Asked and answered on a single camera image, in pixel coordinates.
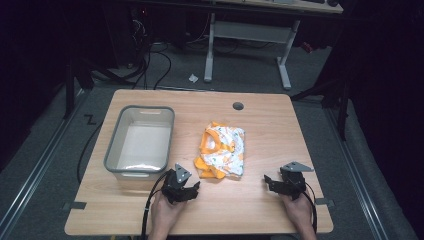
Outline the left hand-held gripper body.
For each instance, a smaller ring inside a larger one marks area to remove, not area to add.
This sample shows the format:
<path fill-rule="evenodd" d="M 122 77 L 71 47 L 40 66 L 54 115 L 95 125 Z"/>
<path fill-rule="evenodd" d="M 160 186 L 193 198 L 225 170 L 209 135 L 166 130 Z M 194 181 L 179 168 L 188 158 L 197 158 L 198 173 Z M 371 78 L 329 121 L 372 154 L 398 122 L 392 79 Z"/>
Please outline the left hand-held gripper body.
<path fill-rule="evenodd" d="M 182 195 L 185 191 L 190 191 L 185 187 L 192 173 L 182 167 L 179 163 L 175 164 L 174 169 L 170 169 L 161 188 L 162 194 L 168 199 L 170 204 L 182 201 Z"/>

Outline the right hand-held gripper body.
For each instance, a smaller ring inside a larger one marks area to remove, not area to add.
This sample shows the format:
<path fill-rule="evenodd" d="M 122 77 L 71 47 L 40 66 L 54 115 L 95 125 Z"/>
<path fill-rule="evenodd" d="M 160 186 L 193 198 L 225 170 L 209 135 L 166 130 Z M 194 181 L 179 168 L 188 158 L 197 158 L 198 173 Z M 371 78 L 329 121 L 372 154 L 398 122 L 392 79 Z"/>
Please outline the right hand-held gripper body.
<path fill-rule="evenodd" d="M 295 161 L 282 166 L 280 168 L 282 181 L 275 184 L 276 192 L 296 200 L 306 190 L 303 173 L 313 171 L 313 168 Z"/>

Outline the person's left hand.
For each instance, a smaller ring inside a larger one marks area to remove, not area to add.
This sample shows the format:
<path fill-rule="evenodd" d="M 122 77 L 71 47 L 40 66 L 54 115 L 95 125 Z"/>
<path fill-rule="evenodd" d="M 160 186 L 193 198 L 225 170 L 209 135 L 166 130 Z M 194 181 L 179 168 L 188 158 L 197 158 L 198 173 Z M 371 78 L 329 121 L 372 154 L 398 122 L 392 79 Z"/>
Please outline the person's left hand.
<path fill-rule="evenodd" d="M 150 233 L 169 234 L 186 205 L 186 202 L 170 204 L 168 199 L 159 192 L 151 207 L 152 227 Z"/>

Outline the person's right hand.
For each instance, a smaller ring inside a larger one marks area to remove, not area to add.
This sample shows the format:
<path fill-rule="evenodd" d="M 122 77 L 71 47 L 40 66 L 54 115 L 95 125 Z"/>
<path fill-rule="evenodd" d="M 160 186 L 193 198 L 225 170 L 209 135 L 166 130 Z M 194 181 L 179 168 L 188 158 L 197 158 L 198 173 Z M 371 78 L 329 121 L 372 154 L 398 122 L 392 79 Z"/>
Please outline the person's right hand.
<path fill-rule="evenodd" d="M 287 216 L 298 233 L 315 233 L 312 225 L 312 207 L 308 198 L 302 194 L 296 200 L 280 195 Z"/>

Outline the orange and white patterned garment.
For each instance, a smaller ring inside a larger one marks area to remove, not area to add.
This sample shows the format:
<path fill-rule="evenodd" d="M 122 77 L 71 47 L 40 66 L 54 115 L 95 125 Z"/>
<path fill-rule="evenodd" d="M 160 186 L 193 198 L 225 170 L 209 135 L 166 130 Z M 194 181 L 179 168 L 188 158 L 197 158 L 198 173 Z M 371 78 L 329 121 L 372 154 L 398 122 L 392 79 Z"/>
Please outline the orange and white patterned garment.
<path fill-rule="evenodd" d="M 217 122 L 204 130 L 199 156 L 194 159 L 200 178 L 241 178 L 244 174 L 245 131 Z"/>

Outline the white bin with grey rim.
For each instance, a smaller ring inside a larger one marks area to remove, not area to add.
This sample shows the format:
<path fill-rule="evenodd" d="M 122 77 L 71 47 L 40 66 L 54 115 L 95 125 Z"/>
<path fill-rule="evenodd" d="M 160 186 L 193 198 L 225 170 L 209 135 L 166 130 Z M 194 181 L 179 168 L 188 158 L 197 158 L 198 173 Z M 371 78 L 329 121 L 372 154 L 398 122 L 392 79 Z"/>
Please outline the white bin with grey rim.
<path fill-rule="evenodd" d="M 104 167 L 118 180 L 156 180 L 168 165 L 175 112 L 166 106 L 125 106 Z"/>

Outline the black metal stand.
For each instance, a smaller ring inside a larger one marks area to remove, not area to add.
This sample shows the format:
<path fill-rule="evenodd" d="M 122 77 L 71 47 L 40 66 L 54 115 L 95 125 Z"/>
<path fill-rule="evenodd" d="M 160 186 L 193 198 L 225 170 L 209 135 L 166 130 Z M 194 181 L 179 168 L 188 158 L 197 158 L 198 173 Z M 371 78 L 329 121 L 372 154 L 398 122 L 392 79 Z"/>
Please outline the black metal stand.
<path fill-rule="evenodd" d="M 84 90 L 91 90 L 94 86 L 94 81 L 91 77 L 91 71 L 88 64 L 80 58 L 71 58 L 66 65 L 66 103 L 64 118 L 70 117 L 75 106 L 75 88 L 74 81 L 77 81 L 80 87 Z"/>
<path fill-rule="evenodd" d="M 348 78 L 336 78 L 329 81 L 321 81 L 313 87 L 290 97 L 292 101 L 301 100 L 307 96 L 322 95 L 321 106 L 323 108 L 338 108 L 336 129 L 339 137 L 345 141 L 345 125 L 348 117 L 347 107 L 349 99 L 350 80 Z"/>

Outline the white-framed wooden desk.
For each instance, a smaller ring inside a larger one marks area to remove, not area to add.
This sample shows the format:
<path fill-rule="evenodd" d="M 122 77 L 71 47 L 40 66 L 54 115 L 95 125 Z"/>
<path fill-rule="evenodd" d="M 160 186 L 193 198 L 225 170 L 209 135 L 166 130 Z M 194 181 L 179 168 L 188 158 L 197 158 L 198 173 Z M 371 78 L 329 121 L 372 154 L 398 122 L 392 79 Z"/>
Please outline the white-framed wooden desk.
<path fill-rule="evenodd" d="M 288 10 L 290 13 L 342 14 L 344 9 L 338 0 L 211 0 L 213 6 L 218 3 L 236 6 L 264 7 L 266 10 Z M 287 26 L 276 23 L 247 23 L 241 20 L 217 20 L 215 14 L 209 15 L 208 52 L 206 56 L 204 81 L 213 79 L 214 40 L 216 38 L 247 40 L 265 43 L 277 43 L 285 46 L 282 55 L 276 58 L 282 86 L 291 89 L 286 61 L 295 40 L 300 18 L 290 20 Z"/>

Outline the metal floor rail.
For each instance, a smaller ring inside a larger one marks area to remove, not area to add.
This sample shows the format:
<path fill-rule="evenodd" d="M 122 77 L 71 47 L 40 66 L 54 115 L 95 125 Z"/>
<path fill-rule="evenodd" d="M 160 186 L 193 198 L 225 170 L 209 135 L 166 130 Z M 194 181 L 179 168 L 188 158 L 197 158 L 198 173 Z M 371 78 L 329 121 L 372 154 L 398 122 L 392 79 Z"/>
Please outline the metal floor rail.
<path fill-rule="evenodd" d="M 382 221 L 377 213 L 374 201 L 372 200 L 361 174 L 354 162 L 353 155 L 348 147 L 348 144 L 343 140 L 338 132 L 336 116 L 332 110 L 324 109 L 327 120 L 331 126 L 332 132 L 335 135 L 338 145 L 342 151 L 343 160 L 345 162 L 348 176 L 358 198 L 361 209 L 364 213 L 366 221 L 373 234 L 374 240 L 388 240 L 388 235 Z"/>
<path fill-rule="evenodd" d="M 50 166 L 75 112 L 89 94 L 89 90 L 78 90 L 73 95 L 74 106 L 66 115 L 65 91 L 60 91 L 31 127 L 29 136 L 11 162 L 0 173 L 0 240 L 6 240 L 13 231 Z"/>

